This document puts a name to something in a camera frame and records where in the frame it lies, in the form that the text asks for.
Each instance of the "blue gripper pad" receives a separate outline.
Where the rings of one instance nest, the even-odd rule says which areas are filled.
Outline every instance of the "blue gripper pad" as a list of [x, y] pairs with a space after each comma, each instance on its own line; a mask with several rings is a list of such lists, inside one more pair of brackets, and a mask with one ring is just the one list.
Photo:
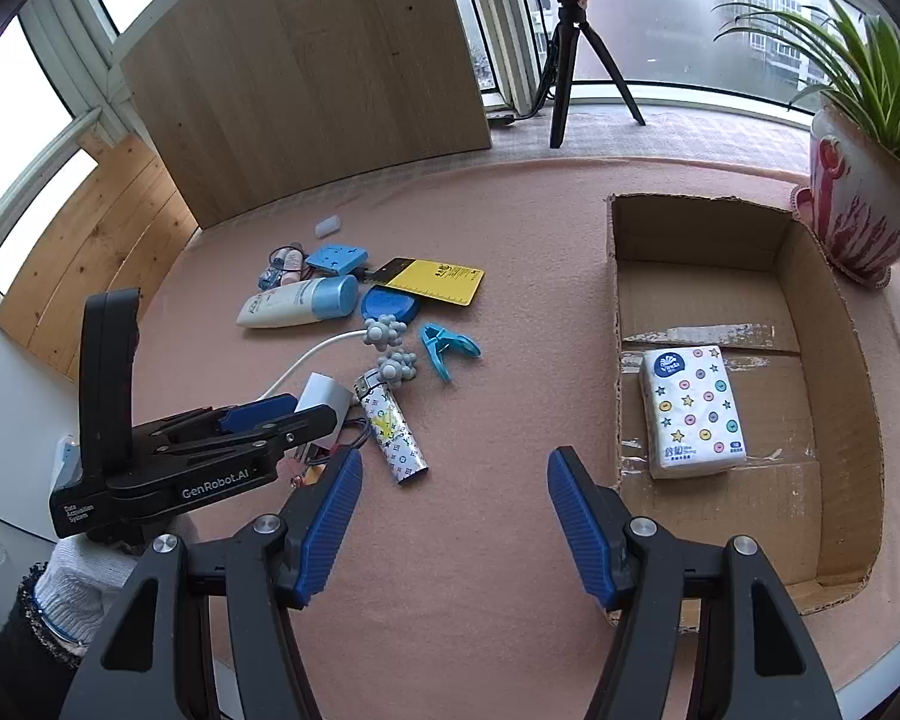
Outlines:
[[613, 608], [617, 589], [610, 576], [610, 546], [559, 450], [550, 453], [547, 488], [583, 589], [596, 596], [603, 608]]
[[327, 584], [363, 483], [364, 465], [360, 452], [353, 449], [343, 461], [300, 548], [300, 573], [293, 586], [293, 595], [301, 608]]
[[286, 393], [274, 395], [266, 400], [256, 400], [243, 406], [234, 406], [220, 420], [220, 426], [228, 433], [242, 433], [264, 422], [290, 416], [295, 409], [295, 397]]

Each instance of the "lotion bottle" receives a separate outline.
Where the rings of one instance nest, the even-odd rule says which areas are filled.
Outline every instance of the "lotion bottle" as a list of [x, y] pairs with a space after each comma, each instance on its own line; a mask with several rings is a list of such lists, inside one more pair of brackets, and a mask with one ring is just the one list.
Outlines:
[[354, 275], [312, 278], [253, 295], [237, 316], [240, 327], [289, 327], [346, 317], [357, 305]]

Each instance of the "blue clothespin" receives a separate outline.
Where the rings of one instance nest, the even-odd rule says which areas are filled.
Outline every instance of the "blue clothespin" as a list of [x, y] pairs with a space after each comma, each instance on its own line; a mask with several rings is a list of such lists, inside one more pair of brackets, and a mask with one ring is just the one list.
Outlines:
[[447, 330], [434, 322], [427, 322], [420, 328], [420, 341], [427, 347], [430, 354], [430, 362], [434, 364], [437, 373], [443, 381], [450, 381], [450, 371], [443, 364], [443, 353], [447, 349], [466, 354], [467, 357], [480, 357], [480, 346], [472, 338]]

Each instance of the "white cable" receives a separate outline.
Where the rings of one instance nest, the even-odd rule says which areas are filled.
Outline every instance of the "white cable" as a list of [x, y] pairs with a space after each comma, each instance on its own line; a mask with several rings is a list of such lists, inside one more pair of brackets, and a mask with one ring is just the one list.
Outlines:
[[314, 354], [317, 354], [324, 346], [330, 346], [331, 343], [336, 343], [337, 341], [344, 341], [346, 338], [357, 338], [365, 336], [367, 330], [351, 330], [349, 333], [341, 333], [341, 335], [333, 336], [333, 338], [327, 338], [326, 341], [321, 341], [314, 348], [312, 348], [309, 352], [307, 352], [303, 357], [293, 363], [289, 368], [287, 368], [286, 372], [277, 379], [274, 384], [271, 384], [268, 388], [266, 388], [266, 392], [262, 394], [257, 400], [263, 400], [271, 395], [273, 395], [278, 389], [283, 386], [283, 383], [290, 378], [290, 375], [293, 375], [293, 372], [303, 365], [304, 362], [309, 360], [310, 357], [313, 357]]

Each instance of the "cable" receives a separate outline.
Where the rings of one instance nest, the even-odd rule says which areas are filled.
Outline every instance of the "cable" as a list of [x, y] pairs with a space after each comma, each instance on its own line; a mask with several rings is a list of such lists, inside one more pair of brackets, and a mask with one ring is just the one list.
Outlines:
[[[536, 0], [536, 6], [539, 8], [540, 25], [543, 26], [543, 33], [547, 33], [547, 25], [543, 20], [543, 2]], [[523, 122], [525, 119], [535, 117], [542, 109], [550, 96], [550, 87], [557, 82], [557, 59], [559, 58], [559, 21], [554, 25], [554, 33], [547, 40], [547, 59], [543, 63], [543, 70], [540, 71], [540, 84], [536, 87], [536, 93], [533, 96], [533, 103], [530, 105], [530, 111], [522, 116], [514, 116], [514, 122]]]
[[290, 378], [290, 375], [292, 375], [293, 372], [295, 370], [297, 370], [298, 367], [300, 367], [300, 365], [303, 365], [304, 362], [309, 360], [310, 357], [313, 357], [314, 354], [317, 354], [317, 352], [319, 352], [322, 348], [330, 346], [331, 343], [336, 343], [337, 341], [345, 341], [347, 338], [362, 337], [366, 333], [367, 332], [365, 330], [351, 330], [349, 333], [341, 333], [341, 335], [333, 336], [333, 338], [327, 338], [326, 341], [321, 341], [316, 346], [314, 346], [314, 348], [312, 348], [309, 352], [304, 354], [303, 357], [301, 357], [299, 360], [294, 362], [293, 365], [291, 365], [289, 368], [287, 368], [287, 370], [284, 372], [284, 374], [279, 379], [277, 379], [274, 382], [274, 384], [271, 384], [270, 386], [268, 386], [266, 388], [266, 392], [264, 392], [264, 394], [262, 394], [260, 397], [258, 397], [257, 400], [263, 400], [264, 398], [268, 398], [269, 396], [273, 395], [278, 389], [281, 388], [281, 386], [283, 386], [283, 383], [285, 381], [287, 381], [287, 379]]
[[298, 245], [298, 244], [290, 244], [290, 245], [286, 245], [285, 247], [276, 247], [276, 249], [273, 250], [273, 251], [269, 254], [269, 257], [266, 258], [266, 264], [268, 264], [268, 265], [269, 265], [271, 268], [273, 268], [275, 271], [280, 271], [281, 274], [299, 274], [300, 271], [303, 270], [303, 268], [293, 268], [293, 269], [291, 269], [291, 268], [284, 268], [283, 266], [279, 266], [279, 265], [274, 264], [274, 255], [275, 255], [277, 252], [279, 252], [279, 251], [285, 250], [285, 248], [290, 248], [290, 249], [293, 250], [293, 251], [299, 251], [299, 252], [300, 252], [300, 257], [302, 257], [303, 259], [306, 259], [306, 257], [307, 257], [307, 252], [305, 252], [305, 251], [303, 250], [303, 247], [302, 247], [301, 245]]
[[347, 443], [346, 445], [350, 449], [359, 449], [370, 439], [370, 436], [373, 435], [373, 427], [370, 425], [370, 420], [365, 416], [356, 416], [352, 419], [346, 419], [343, 421], [343, 427], [359, 427], [360, 434], [352, 440], [352, 442]]
[[336, 446], [333, 447], [332, 450], [329, 451], [321, 451], [319, 455], [314, 458], [307, 458], [303, 461], [305, 466], [308, 466], [312, 469], [314, 466], [326, 466], [328, 461], [333, 454], [338, 449], [360, 449], [373, 435], [373, 428], [370, 425], [370, 420], [365, 416], [354, 416], [351, 419], [343, 420], [343, 425], [341, 425], [341, 430], [345, 430], [348, 427], [359, 427], [360, 433], [357, 437], [349, 443], [338, 442]]

